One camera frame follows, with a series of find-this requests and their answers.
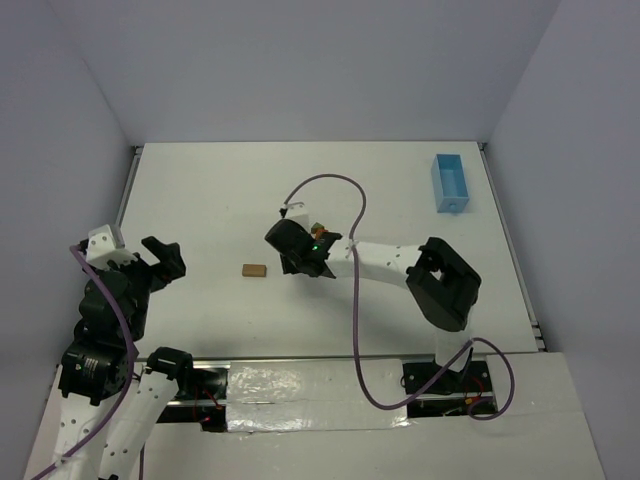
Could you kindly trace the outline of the blue plastic box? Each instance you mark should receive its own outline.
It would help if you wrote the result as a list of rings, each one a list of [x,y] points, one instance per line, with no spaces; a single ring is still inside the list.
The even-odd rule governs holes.
[[[432,163],[431,178],[437,212],[462,213],[470,196],[461,156],[437,154]]]

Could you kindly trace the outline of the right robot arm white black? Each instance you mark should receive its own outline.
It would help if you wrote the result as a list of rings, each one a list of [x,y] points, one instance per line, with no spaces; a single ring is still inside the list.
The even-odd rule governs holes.
[[[482,283],[480,275],[445,240],[423,245],[361,242],[336,232],[315,237],[298,222],[281,219],[266,242],[280,255],[286,274],[357,278],[408,290],[425,319],[436,329],[435,363],[459,373],[469,355],[468,323]]]

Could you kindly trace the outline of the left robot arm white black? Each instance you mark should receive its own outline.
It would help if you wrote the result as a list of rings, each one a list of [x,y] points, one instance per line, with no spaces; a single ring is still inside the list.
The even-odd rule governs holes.
[[[60,360],[58,433],[39,479],[142,474],[157,420],[191,383],[193,357],[184,351],[159,347],[143,368],[135,366],[151,295],[186,274],[178,244],[154,236],[141,243],[154,263],[129,251],[109,225],[70,248],[88,281],[73,340]]]

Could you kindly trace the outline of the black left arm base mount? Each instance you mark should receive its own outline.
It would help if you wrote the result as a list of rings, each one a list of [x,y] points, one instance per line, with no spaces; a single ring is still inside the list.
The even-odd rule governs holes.
[[[227,430],[228,370],[197,364],[164,349],[148,357],[116,423],[128,433],[149,433],[156,424],[194,424],[206,432]]]

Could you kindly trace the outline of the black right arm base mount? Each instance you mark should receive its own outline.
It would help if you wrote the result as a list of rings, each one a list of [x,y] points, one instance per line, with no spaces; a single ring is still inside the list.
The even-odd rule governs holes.
[[[440,370],[434,359],[404,361],[400,385],[407,395],[415,394]],[[460,372],[447,370],[439,377],[424,395],[452,396],[479,399],[492,391],[492,381],[488,366],[483,359],[470,356]]]

